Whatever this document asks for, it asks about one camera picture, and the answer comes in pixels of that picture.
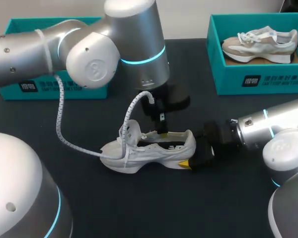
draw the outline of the black logo on sneaker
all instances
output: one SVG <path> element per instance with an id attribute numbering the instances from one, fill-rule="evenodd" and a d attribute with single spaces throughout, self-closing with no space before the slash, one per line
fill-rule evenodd
<path id="1" fill-rule="evenodd" d="M 256 87 L 260 81 L 261 75 L 247 75 L 244 78 L 242 87 Z"/>
<path id="2" fill-rule="evenodd" d="M 170 145 L 169 146 L 169 150 L 179 150 L 179 149 L 182 149 L 184 146 L 183 145 L 175 145 L 175 146 L 173 146 L 173 145 Z"/>

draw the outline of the shoe box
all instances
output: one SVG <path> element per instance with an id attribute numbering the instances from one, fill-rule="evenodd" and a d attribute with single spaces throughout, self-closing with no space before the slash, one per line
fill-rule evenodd
<path id="1" fill-rule="evenodd" d="M 298 13 L 211 15 L 207 51 L 218 95 L 298 93 L 298 48 L 289 64 L 261 58 L 237 63 L 222 53 L 225 39 L 265 26 L 278 32 L 298 31 Z"/>
<path id="2" fill-rule="evenodd" d="M 10 20 L 5 33 L 11 34 L 45 29 L 68 19 L 77 19 L 86 24 L 92 24 L 100 20 L 101 17 L 14 18 Z M 57 75 L 63 81 L 66 99 L 107 98 L 107 86 L 98 89 L 85 89 L 74 83 L 67 71 L 60 71 Z M 44 75 L 0 88 L 0 93 L 5 100 L 48 100 L 60 98 L 59 85 L 51 75 Z"/>

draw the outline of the black table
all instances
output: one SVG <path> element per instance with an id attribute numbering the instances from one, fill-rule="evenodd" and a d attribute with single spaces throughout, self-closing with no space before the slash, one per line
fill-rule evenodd
<path id="1" fill-rule="evenodd" d="M 219 97 L 205 39 L 168 40 L 166 49 L 172 75 L 187 82 L 191 94 L 188 109 L 168 116 L 170 131 L 201 130 L 211 119 L 238 118 L 298 98 Z M 125 86 L 123 75 L 119 70 L 106 100 L 66 101 L 62 131 L 67 140 L 97 150 L 116 139 L 137 93 Z M 242 151 L 199 173 L 150 164 L 135 175 L 118 174 L 58 140 L 57 108 L 57 101 L 4 102 L 0 97 L 0 132 L 22 139 L 38 153 L 69 200 L 74 238 L 273 237 L 267 208 L 274 187 L 261 151 Z M 132 118 L 144 132 L 153 126 L 140 105 Z"/>

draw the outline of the glowing blue light ring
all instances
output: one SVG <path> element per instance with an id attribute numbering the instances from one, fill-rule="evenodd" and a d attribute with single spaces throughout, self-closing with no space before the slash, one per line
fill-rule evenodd
<path id="1" fill-rule="evenodd" d="M 62 41 L 64 40 L 64 38 L 65 38 L 67 35 L 69 35 L 70 33 L 72 33 L 73 31 L 76 31 L 76 30 L 79 30 L 79 29 L 80 29 L 80 28 L 74 28 L 74 29 L 68 31 L 67 33 L 65 33 L 65 35 L 61 37 L 60 42 L 59 42 L 59 45 L 58 45 L 58 57 L 60 57 L 60 46 L 61 46 L 61 43 L 62 43 Z"/>
<path id="2" fill-rule="evenodd" d="M 268 120 L 268 115 L 267 115 L 266 109 L 264 109 L 263 112 L 264 112 L 265 119 Z M 273 130 L 272 130 L 272 127 L 271 126 L 269 126 L 269 131 L 270 131 L 270 134 L 272 135 L 272 138 L 274 138 L 275 135 L 273 133 Z"/>
<path id="3" fill-rule="evenodd" d="M 58 189 L 58 192 L 59 192 L 59 208 L 58 208 L 58 212 L 56 213 L 56 217 L 55 217 L 55 220 L 54 220 L 51 228 L 49 229 L 49 231 L 47 232 L 47 234 L 44 236 L 44 238 L 48 238 L 49 237 L 49 235 L 53 231 L 53 229 L 54 229 L 54 227 L 56 225 L 56 222 L 58 221 L 59 215 L 60 215 L 60 210 L 61 210 L 61 194 L 60 194 L 60 190 L 59 190 L 58 187 L 57 187 L 57 189 Z"/>
<path id="4" fill-rule="evenodd" d="M 280 187 L 280 185 L 278 185 L 273 179 L 272 179 L 272 181 L 277 187 Z"/>
<path id="5" fill-rule="evenodd" d="M 159 54 L 157 54 L 156 56 L 154 56 L 154 57 L 152 57 L 150 59 L 143 60 L 143 61 L 127 61 L 127 60 L 121 59 L 121 61 L 124 62 L 124 63 L 128 63 L 128 64 L 143 64 L 143 63 L 148 63 L 148 62 L 151 62 L 151 61 L 159 58 L 163 54 L 164 51 L 165 51 L 165 46 L 163 47 L 162 51 Z"/>

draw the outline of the white sneaker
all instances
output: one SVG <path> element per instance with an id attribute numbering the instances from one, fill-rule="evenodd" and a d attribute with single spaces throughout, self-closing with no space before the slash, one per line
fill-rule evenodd
<path id="1" fill-rule="evenodd" d="M 134 174 L 150 162 L 158 162 L 167 168 L 184 169 L 178 164 L 190 159 L 196 149 L 196 141 L 190 130 L 183 133 L 169 132 L 162 138 L 156 131 L 142 134 L 138 122 L 129 120 L 126 134 L 127 153 L 121 160 L 100 157 L 101 162 L 111 170 Z M 122 154 L 120 137 L 101 148 L 102 153 L 110 156 Z"/>
<path id="2" fill-rule="evenodd" d="M 276 63 L 291 63 L 298 45 L 298 32 L 277 32 L 266 26 L 247 33 L 238 33 L 222 43 L 223 53 L 238 62 L 261 57 Z"/>

